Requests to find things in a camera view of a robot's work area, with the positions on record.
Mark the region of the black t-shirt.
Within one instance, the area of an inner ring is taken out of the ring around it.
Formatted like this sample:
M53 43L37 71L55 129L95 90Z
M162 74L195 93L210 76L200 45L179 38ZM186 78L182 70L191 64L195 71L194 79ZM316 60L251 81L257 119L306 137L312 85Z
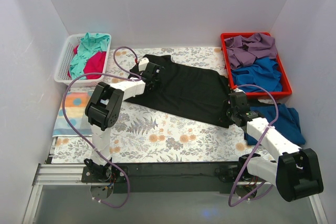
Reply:
M172 115L229 128L226 116L230 88L217 71L174 63L170 55L145 55L164 69L159 87L126 101Z

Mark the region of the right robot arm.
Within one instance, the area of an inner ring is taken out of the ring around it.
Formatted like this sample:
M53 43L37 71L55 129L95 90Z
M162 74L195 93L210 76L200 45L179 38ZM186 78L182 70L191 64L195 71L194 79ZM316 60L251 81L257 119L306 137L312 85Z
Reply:
M226 115L244 132L258 140L274 158L266 161L255 152L242 156L238 162L238 175L231 193L235 192L240 179L253 177L275 186L281 197L291 202L323 192L324 186L316 152L302 149L280 134L265 117L250 110L244 92L229 94Z

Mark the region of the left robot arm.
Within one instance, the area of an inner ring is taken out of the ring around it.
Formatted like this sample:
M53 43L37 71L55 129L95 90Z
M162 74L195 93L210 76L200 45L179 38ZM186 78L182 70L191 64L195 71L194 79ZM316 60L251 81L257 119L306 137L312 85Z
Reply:
M93 152L84 163L90 174L100 182L108 181L113 174L108 163L111 161L110 134L119 118L122 102L157 88L159 74L164 70L164 67L150 63L146 58L137 67L139 71L128 80L98 83L85 109L91 126Z

